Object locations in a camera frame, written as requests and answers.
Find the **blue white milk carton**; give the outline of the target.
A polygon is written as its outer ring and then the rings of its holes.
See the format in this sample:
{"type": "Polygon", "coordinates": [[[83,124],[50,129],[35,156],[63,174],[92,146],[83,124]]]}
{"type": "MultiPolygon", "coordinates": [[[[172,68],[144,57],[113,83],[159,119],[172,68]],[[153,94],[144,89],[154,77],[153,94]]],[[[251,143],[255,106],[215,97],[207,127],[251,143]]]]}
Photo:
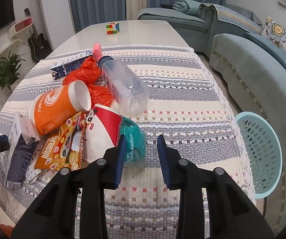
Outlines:
{"type": "Polygon", "coordinates": [[[72,71],[77,70],[81,67],[83,62],[93,53],[91,50],[85,50],[78,53],[66,54],[64,57],[57,58],[54,62],[53,67],[50,69],[52,71],[52,77],[57,80],[66,77],[72,71]]]}

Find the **red white panda cup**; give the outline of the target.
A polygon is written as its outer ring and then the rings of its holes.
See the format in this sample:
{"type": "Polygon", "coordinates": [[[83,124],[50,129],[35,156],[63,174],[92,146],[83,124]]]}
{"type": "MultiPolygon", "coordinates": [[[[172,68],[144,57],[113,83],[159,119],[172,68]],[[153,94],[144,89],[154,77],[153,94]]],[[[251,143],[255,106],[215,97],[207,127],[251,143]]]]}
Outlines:
{"type": "Polygon", "coordinates": [[[95,104],[86,116],[83,159],[92,163],[117,146],[122,117],[110,107],[95,104]]]}

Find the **pink bottle cap piece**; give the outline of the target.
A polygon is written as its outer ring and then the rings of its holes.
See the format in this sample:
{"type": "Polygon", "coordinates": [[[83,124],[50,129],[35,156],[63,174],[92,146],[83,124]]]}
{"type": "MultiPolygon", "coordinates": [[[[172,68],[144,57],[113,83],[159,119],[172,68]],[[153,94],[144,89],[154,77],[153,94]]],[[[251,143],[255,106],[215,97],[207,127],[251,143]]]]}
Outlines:
{"type": "Polygon", "coordinates": [[[93,57],[96,62],[103,57],[102,47],[98,42],[96,42],[93,46],[93,57]]]}

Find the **folded teal blanket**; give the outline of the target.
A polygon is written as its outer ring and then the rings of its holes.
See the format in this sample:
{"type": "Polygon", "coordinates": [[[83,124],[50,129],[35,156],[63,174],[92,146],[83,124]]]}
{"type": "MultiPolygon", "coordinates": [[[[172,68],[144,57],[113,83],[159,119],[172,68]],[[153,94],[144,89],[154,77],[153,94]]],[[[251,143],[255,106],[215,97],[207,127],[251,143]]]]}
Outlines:
{"type": "Polygon", "coordinates": [[[197,17],[199,15],[200,4],[201,2],[194,0],[174,0],[173,9],[197,17]]]}

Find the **green potted plant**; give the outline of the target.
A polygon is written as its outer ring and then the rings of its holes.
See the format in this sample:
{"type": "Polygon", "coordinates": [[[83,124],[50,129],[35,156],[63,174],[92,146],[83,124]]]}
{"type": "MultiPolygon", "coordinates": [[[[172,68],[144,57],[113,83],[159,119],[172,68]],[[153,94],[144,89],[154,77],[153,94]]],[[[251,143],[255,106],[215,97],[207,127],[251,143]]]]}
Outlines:
{"type": "Polygon", "coordinates": [[[21,72],[19,71],[22,63],[26,60],[23,58],[24,54],[9,52],[8,57],[1,57],[0,60],[0,90],[8,88],[10,91],[11,85],[17,81],[21,72]]]}

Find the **teal packaged cloth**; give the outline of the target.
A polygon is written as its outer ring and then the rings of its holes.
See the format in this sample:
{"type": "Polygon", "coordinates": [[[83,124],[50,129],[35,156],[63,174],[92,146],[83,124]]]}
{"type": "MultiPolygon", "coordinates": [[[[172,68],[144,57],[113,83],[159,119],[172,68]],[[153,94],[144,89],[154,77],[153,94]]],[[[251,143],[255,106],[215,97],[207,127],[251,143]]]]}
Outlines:
{"type": "Polygon", "coordinates": [[[146,158],[146,135],[137,123],[122,117],[120,135],[127,140],[124,166],[132,169],[143,169],[146,158]]]}

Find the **orange paper cup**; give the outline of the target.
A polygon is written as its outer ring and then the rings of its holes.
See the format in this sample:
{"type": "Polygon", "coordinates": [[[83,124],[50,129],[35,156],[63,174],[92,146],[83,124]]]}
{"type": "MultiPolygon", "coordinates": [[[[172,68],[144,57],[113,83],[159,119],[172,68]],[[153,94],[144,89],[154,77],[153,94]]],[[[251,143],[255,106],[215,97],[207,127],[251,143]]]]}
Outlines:
{"type": "Polygon", "coordinates": [[[76,80],[67,85],[40,94],[29,112],[40,136],[60,127],[65,121],[79,112],[89,112],[91,97],[87,85],[76,80]]]}

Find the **orange plastic bag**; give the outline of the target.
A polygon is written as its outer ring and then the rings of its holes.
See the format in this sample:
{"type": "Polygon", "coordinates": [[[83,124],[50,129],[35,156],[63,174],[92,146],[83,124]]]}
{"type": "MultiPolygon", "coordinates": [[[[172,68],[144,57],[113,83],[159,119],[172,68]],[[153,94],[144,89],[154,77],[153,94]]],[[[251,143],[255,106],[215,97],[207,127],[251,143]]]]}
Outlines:
{"type": "Polygon", "coordinates": [[[112,105],[114,97],[111,94],[109,88],[97,85],[96,82],[99,80],[102,71],[96,64],[96,61],[93,56],[89,56],[80,66],[80,68],[71,71],[65,79],[63,80],[62,85],[70,84],[73,81],[81,80],[83,81],[90,93],[91,104],[101,104],[107,107],[112,105]]]}

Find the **blue white paper box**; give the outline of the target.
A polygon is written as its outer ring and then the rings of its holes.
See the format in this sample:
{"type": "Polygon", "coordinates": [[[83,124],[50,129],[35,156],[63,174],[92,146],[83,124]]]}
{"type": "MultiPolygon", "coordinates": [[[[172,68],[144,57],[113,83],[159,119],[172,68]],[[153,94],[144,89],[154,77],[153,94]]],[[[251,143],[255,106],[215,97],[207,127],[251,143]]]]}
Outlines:
{"type": "Polygon", "coordinates": [[[40,137],[33,121],[16,114],[8,135],[10,149],[2,157],[2,173],[7,188],[20,188],[40,137]]]}

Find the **white coffee table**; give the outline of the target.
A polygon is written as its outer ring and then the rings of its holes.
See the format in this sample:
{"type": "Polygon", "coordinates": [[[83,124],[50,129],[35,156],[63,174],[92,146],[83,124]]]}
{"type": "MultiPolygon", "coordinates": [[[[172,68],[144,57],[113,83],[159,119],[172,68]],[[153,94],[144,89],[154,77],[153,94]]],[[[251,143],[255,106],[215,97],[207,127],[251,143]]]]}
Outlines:
{"type": "Polygon", "coordinates": [[[90,25],[76,35],[66,40],[49,56],[54,57],[64,53],[91,49],[95,42],[101,46],[114,45],[164,45],[187,47],[188,44],[166,21],[130,20],[120,21],[120,31],[108,35],[106,24],[90,25]]]}

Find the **yellow snack bag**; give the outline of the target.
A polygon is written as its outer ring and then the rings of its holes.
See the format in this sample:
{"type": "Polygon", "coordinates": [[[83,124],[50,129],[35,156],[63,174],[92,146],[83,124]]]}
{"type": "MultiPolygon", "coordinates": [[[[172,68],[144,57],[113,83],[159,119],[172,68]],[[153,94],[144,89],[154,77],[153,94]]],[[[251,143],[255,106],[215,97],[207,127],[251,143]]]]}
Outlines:
{"type": "Polygon", "coordinates": [[[86,115],[74,114],[56,133],[46,136],[36,160],[35,169],[59,171],[62,168],[78,170],[81,167],[86,115]]]}

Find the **white refrigerator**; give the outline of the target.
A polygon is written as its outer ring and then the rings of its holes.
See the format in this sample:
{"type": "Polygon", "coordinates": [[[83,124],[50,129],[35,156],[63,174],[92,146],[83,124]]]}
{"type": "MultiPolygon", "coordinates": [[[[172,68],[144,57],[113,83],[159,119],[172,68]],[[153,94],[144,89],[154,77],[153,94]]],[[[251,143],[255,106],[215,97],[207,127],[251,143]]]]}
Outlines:
{"type": "Polygon", "coordinates": [[[40,0],[40,3],[49,42],[57,49],[75,35],[70,0],[40,0]]]}

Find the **colourful puzzle cube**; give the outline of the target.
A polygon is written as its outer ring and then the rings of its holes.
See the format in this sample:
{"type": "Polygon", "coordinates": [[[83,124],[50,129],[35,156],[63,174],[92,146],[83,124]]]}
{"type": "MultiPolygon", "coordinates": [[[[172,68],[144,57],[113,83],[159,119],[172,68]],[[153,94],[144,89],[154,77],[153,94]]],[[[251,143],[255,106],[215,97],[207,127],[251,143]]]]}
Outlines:
{"type": "Polygon", "coordinates": [[[106,24],[106,32],[108,35],[116,34],[120,31],[119,22],[106,24]]]}

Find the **clear plastic bottle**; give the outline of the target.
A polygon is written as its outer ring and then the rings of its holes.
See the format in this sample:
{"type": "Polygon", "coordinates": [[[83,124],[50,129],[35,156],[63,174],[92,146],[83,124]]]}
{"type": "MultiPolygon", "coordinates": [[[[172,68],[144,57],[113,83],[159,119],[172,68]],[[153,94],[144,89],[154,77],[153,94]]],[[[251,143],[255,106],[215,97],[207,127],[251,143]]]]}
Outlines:
{"type": "Polygon", "coordinates": [[[147,110],[148,87],[123,61],[103,56],[98,66],[122,113],[133,117],[147,110]]]}

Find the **black acoustic guitar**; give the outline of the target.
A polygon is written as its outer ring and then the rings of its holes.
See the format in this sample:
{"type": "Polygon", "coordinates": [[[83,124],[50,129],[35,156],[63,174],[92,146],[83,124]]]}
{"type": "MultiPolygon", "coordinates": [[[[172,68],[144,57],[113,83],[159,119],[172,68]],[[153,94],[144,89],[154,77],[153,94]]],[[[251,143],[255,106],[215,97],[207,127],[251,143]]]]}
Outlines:
{"type": "Polygon", "coordinates": [[[38,63],[52,53],[52,48],[49,42],[44,38],[43,33],[37,33],[34,23],[31,27],[33,34],[29,37],[28,44],[31,49],[31,57],[33,61],[38,63]]]}

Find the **white heart pattern bag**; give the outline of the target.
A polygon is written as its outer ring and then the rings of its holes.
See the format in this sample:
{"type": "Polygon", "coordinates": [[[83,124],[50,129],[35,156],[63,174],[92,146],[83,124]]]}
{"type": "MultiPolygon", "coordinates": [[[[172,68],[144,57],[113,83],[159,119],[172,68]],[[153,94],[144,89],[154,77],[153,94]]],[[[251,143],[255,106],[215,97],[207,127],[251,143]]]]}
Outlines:
{"type": "Polygon", "coordinates": [[[29,162],[29,166],[27,168],[27,171],[26,171],[26,178],[24,180],[24,183],[26,184],[31,184],[31,183],[34,183],[37,178],[38,178],[38,175],[41,173],[41,169],[35,169],[34,166],[35,166],[35,163],[37,161],[37,159],[39,158],[39,154],[44,146],[44,138],[42,138],[38,143],[37,143],[37,146],[36,146],[36,149],[30,159],[30,162],[29,162]]]}

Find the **teal chaise sofa section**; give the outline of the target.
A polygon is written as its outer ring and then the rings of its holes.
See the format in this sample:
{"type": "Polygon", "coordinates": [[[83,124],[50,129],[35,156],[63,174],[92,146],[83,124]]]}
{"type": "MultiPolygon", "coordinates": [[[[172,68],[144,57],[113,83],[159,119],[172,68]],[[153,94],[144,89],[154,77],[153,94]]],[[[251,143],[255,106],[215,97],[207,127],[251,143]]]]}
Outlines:
{"type": "Polygon", "coordinates": [[[262,32],[260,24],[219,4],[201,3],[197,17],[174,9],[145,8],[138,12],[138,19],[168,22],[195,52],[208,57],[217,34],[245,37],[248,32],[258,35],[262,32]]]}

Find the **teal curved sofa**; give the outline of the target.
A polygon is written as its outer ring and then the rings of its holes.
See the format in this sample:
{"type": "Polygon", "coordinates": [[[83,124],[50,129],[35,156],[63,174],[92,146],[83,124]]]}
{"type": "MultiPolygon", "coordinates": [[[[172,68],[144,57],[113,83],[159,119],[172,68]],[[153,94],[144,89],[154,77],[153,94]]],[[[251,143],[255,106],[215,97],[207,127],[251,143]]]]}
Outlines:
{"type": "Polygon", "coordinates": [[[286,69],[251,40],[227,33],[213,37],[210,65],[222,74],[239,107],[265,118],[279,138],[283,169],[265,215],[278,234],[286,226],[286,69]]]}

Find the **light blue plastic basket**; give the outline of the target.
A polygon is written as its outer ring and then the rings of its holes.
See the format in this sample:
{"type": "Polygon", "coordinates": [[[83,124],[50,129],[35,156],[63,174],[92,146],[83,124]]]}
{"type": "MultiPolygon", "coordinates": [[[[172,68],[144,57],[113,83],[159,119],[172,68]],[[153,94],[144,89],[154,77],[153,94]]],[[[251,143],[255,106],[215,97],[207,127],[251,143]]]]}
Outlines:
{"type": "Polygon", "coordinates": [[[272,126],[256,113],[239,113],[236,122],[249,158],[255,198],[264,199],[275,190],[281,177],[283,155],[278,136],[272,126]]]}

